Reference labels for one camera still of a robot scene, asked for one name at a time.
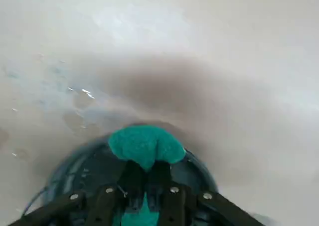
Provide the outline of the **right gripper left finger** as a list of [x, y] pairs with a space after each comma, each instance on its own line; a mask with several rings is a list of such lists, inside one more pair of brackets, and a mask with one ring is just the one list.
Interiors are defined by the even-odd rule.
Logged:
[[77, 190], [63, 194], [12, 222], [13, 226], [111, 226], [124, 212], [136, 213], [143, 205], [144, 170], [125, 163], [117, 182], [94, 193]]

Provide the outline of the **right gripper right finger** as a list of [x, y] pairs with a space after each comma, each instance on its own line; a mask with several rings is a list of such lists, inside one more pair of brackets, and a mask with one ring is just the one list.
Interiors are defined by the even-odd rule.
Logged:
[[198, 194], [172, 180], [170, 164], [157, 161], [148, 173], [148, 207], [159, 226], [261, 226], [246, 211], [213, 191]]

